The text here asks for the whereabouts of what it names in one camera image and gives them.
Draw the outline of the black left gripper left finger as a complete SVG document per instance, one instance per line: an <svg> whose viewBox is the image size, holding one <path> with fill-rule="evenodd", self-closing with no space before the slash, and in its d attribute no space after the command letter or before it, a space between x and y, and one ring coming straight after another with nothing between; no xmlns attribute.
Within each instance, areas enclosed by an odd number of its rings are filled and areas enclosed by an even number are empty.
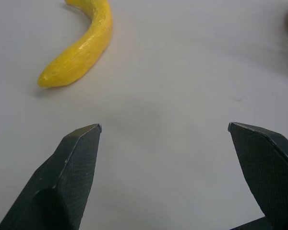
<svg viewBox="0 0 288 230"><path fill-rule="evenodd" d="M0 230L79 230L91 191L102 127L66 135L33 173Z"/></svg>

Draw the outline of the yellow banana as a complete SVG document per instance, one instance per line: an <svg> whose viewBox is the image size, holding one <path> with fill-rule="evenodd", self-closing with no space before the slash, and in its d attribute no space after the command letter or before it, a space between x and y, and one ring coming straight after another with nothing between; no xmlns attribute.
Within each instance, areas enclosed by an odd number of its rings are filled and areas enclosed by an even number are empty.
<svg viewBox="0 0 288 230"><path fill-rule="evenodd" d="M65 0L90 19L86 33L65 49L42 71L42 88L67 86L82 78L108 47L113 33L113 18L108 0Z"/></svg>

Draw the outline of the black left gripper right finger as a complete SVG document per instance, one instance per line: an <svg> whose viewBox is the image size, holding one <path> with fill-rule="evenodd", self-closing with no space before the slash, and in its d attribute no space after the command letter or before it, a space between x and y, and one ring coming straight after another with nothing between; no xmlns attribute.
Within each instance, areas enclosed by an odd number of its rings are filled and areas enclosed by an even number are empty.
<svg viewBox="0 0 288 230"><path fill-rule="evenodd" d="M288 230L288 139L252 125L228 125L244 179L264 217L231 230Z"/></svg>

